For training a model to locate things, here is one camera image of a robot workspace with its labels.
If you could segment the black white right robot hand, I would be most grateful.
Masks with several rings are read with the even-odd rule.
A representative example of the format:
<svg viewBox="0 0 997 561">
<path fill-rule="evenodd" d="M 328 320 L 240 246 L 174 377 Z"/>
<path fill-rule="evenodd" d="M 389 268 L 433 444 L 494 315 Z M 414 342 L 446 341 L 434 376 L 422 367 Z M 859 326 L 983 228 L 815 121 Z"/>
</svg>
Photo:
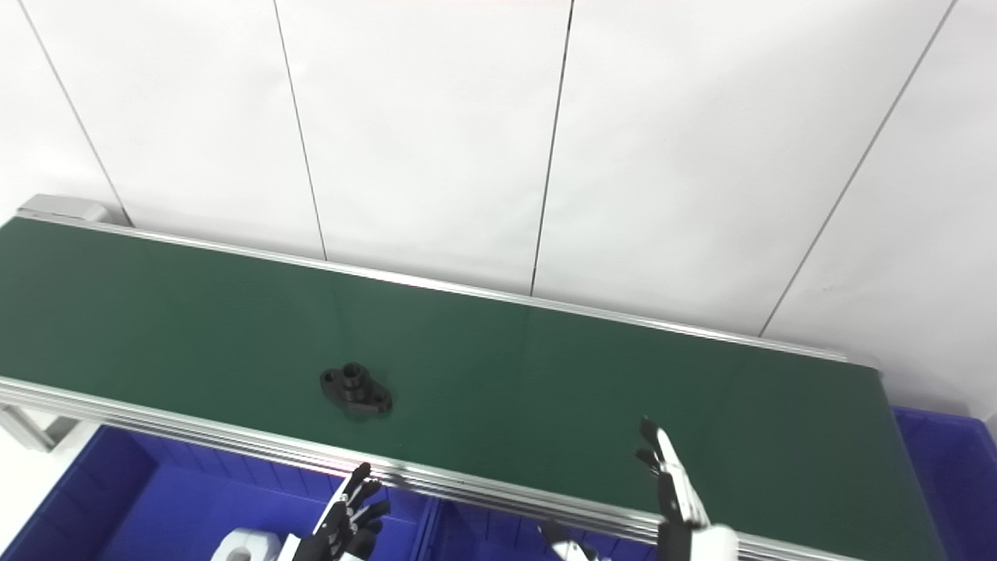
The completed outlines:
<svg viewBox="0 0 997 561">
<path fill-rule="evenodd" d="M 668 433 L 643 416 L 639 433 L 647 447 L 635 452 L 654 476 L 661 515 L 657 525 L 657 560 L 738 560 L 738 536 L 713 524 Z"/>
</svg>

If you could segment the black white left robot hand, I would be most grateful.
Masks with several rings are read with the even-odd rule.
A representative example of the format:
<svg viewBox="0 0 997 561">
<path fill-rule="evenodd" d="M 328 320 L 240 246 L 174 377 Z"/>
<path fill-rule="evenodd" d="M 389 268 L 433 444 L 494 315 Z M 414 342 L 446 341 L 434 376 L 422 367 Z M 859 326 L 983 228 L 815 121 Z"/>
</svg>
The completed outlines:
<svg viewBox="0 0 997 561">
<path fill-rule="evenodd" d="M 368 503 L 382 488 L 371 463 L 360 463 L 336 488 L 313 532 L 288 535 L 278 560 L 369 560 L 392 510 L 388 499 Z"/>
</svg>

